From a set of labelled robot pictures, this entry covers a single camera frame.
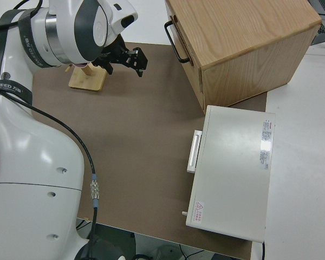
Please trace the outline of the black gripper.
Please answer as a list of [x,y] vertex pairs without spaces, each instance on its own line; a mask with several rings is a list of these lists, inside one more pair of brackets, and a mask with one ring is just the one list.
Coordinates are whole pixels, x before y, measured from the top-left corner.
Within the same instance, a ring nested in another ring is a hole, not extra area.
[[139,47],[129,50],[125,46],[124,39],[118,35],[116,39],[104,47],[93,66],[105,69],[109,75],[113,73],[111,63],[121,64],[125,67],[132,68],[138,77],[142,77],[144,68],[147,68],[148,59]]

